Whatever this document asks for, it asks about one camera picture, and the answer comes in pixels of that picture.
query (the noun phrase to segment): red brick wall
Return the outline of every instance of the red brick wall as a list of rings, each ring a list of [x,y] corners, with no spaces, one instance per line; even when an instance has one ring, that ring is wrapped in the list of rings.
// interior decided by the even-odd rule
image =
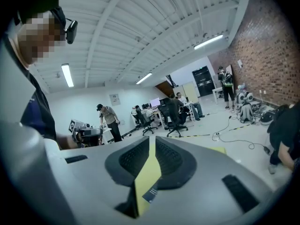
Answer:
[[[249,0],[239,30],[228,49],[209,56],[218,71],[232,65],[236,84],[246,83],[256,98],[277,105],[300,99],[300,49],[293,30],[274,0]],[[243,68],[238,66],[241,59]]]

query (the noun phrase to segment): light fixture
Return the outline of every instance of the light fixture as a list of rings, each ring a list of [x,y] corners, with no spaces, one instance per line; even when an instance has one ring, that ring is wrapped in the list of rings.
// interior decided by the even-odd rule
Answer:
[[[148,73],[145,77],[143,77],[140,81],[138,81],[136,84],[140,84],[142,81],[144,81],[146,78],[150,77],[152,73]]]
[[[219,35],[219,36],[216,36],[216,37],[214,37],[214,38],[212,38],[212,39],[210,39],[210,40],[207,40],[207,41],[204,42],[204,43],[201,43],[201,44],[195,46],[194,49],[196,50],[196,49],[198,49],[198,48],[200,48],[200,47],[203,47],[203,46],[207,45],[208,43],[212,43],[212,42],[214,42],[214,41],[217,41],[217,40],[219,40],[219,39],[222,38],[222,37],[223,37],[223,34],[221,34],[221,35]]]
[[[66,82],[67,82],[67,85],[71,88],[71,87],[74,87],[74,84],[73,84],[73,81],[72,81],[72,77],[71,77],[71,73],[70,73],[70,67],[69,67],[69,64],[68,63],[64,63],[61,65],[61,69],[62,69],[62,72],[65,76],[65,79],[66,79]]]

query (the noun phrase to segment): doorway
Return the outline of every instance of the doorway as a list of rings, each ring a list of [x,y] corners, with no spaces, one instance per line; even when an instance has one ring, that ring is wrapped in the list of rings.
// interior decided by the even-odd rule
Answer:
[[[195,78],[200,96],[203,97],[212,94],[212,90],[215,89],[215,85],[212,81],[207,66],[201,67],[200,69],[195,70],[192,73]]]

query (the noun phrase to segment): yellow black tape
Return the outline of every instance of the yellow black tape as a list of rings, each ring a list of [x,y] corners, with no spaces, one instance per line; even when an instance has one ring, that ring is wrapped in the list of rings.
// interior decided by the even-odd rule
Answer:
[[[242,126],[242,127],[237,127],[237,128],[234,128],[234,129],[230,129],[229,131],[237,130],[237,129],[244,128],[244,127],[248,127],[248,126],[250,126],[250,125],[251,125],[251,124],[248,124],[248,125],[245,125],[245,126]]]
[[[202,137],[202,136],[210,136],[210,134],[205,134],[205,135],[191,135],[191,136],[181,136],[182,137]]]

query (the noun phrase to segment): shoe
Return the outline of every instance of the shoe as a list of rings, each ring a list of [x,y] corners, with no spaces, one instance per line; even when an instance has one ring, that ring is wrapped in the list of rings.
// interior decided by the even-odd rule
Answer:
[[[277,168],[277,165],[269,164],[269,167],[268,167],[269,173],[270,174],[276,173],[276,168]]]

